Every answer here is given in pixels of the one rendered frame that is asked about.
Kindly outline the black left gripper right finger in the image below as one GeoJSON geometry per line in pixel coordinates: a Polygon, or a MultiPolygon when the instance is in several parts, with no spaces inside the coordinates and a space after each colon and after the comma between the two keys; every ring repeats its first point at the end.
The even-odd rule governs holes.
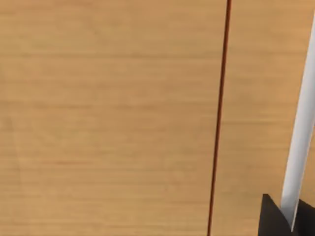
{"type": "Polygon", "coordinates": [[[315,207],[299,200],[294,236],[315,236],[315,207]]]}

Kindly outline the narrow wooden door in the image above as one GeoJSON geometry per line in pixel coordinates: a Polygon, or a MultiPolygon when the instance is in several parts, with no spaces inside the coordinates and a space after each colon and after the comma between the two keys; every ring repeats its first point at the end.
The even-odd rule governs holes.
{"type": "Polygon", "coordinates": [[[211,236],[257,236],[279,203],[315,0],[232,0],[211,236]]]}

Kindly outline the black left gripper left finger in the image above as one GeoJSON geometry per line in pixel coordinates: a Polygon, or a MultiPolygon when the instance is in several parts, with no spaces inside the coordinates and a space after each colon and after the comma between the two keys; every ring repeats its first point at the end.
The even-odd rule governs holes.
{"type": "Polygon", "coordinates": [[[262,195],[258,236],[293,236],[287,220],[269,194],[262,195]]]}

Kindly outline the wide wooden door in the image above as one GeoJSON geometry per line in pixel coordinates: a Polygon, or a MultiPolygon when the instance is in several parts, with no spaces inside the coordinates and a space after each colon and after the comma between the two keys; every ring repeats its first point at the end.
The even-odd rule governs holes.
{"type": "Polygon", "coordinates": [[[226,0],[0,0],[0,236],[206,236],[226,0]]]}

